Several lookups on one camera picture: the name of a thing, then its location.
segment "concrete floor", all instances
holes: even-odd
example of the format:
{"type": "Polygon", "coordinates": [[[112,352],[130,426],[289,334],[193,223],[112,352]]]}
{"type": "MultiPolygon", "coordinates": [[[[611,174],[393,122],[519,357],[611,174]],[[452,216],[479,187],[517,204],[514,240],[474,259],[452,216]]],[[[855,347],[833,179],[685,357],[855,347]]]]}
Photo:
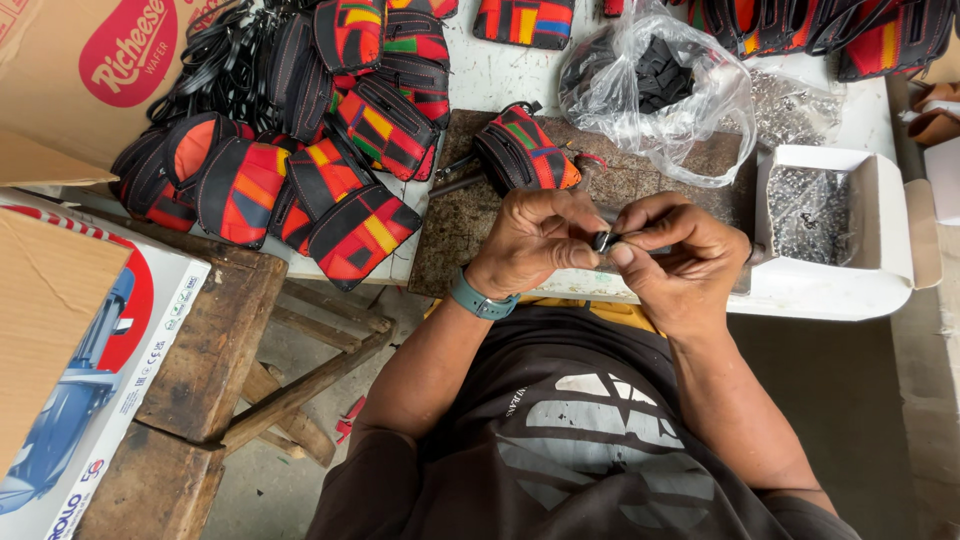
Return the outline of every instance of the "concrete floor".
{"type": "MultiPolygon", "coordinates": [[[[399,323],[396,343],[409,335],[430,304],[395,286],[361,285],[343,294],[326,282],[301,283],[360,307],[375,300],[375,310],[399,323]]],[[[365,335],[300,301],[282,297],[279,303],[365,335]]],[[[864,540],[915,538],[916,504],[889,320],[838,324],[731,316],[730,326],[741,353],[800,436],[840,515],[864,540]]],[[[256,359],[274,364],[293,380],[336,353],[271,322],[256,359]]],[[[304,406],[333,440],[339,436],[337,420],[367,393],[392,353],[388,348],[304,406]]],[[[334,465],[345,450],[338,448],[334,465]]],[[[302,538],[320,497],[324,469],[256,440],[225,465],[203,540],[302,538]]]]}

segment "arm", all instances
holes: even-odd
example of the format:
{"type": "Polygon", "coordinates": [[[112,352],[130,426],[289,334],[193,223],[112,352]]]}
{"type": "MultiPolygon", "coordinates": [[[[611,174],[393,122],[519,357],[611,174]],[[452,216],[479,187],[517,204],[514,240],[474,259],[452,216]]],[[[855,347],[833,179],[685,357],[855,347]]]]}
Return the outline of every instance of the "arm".
{"type": "Polygon", "coordinates": [[[750,249],[746,235],[670,192],[627,206],[613,230],[626,234],[611,258],[669,336],[687,428],[751,488],[836,514],[796,433],[727,331],[727,298],[750,249]],[[647,253],[670,245],[670,254],[647,253]]]}
{"type": "MultiPolygon", "coordinates": [[[[600,257],[571,233],[609,228],[585,192],[515,189],[465,278],[495,300],[528,291],[558,268],[595,267],[600,257]]],[[[491,325],[447,297],[373,382],[350,446],[375,429],[396,431],[415,445],[450,409],[491,325]]]]}

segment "yellow garment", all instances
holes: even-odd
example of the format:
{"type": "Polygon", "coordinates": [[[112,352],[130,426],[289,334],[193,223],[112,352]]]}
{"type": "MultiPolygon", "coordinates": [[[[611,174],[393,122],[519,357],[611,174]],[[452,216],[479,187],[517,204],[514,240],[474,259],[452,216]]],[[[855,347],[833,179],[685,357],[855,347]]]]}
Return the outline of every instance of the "yellow garment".
{"type": "MultiPolygon", "coordinates": [[[[423,314],[423,318],[430,316],[440,302],[437,299],[433,305],[423,314]]],[[[569,300],[567,298],[546,298],[542,296],[533,296],[531,294],[521,295],[518,304],[530,304],[533,306],[545,307],[583,307],[587,304],[586,300],[569,300]]],[[[641,330],[651,331],[666,337],[666,334],[657,330],[657,327],[647,318],[643,312],[643,307],[638,304],[620,304],[614,302],[590,302],[590,312],[605,321],[627,325],[628,327],[639,328],[641,330]]]]}

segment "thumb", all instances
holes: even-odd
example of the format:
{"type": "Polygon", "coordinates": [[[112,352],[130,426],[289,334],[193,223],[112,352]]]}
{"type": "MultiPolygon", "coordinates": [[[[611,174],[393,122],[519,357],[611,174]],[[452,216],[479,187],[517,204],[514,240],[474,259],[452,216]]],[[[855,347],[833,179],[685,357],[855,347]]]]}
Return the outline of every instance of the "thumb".
{"type": "Polygon", "coordinates": [[[592,270],[600,264],[600,256],[585,241],[575,238],[546,238],[537,249],[536,259],[537,266],[544,270],[592,270]]]}
{"type": "Polygon", "coordinates": [[[626,242],[617,242],[610,249],[610,259],[616,264],[623,282],[642,297],[642,291],[666,281],[666,272],[650,254],[626,242]]]}

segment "brown leather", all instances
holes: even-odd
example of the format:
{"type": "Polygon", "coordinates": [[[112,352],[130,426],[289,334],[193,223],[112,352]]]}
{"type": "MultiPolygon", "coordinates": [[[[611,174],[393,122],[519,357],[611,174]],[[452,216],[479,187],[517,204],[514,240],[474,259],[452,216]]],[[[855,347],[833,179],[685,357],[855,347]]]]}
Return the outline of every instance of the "brown leather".
{"type": "Polygon", "coordinates": [[[927,146],[940,144],[960,136],[960,116],[944,109],[924,112],[910,122],[906,134],[927,146]]]}
{"type": "Polygon", "coordinates": [[[931,101],[953,101],[960,103],[960,83],[937,83],[924,88],[913,104],[913,110],[920,112],[931,101]]]}

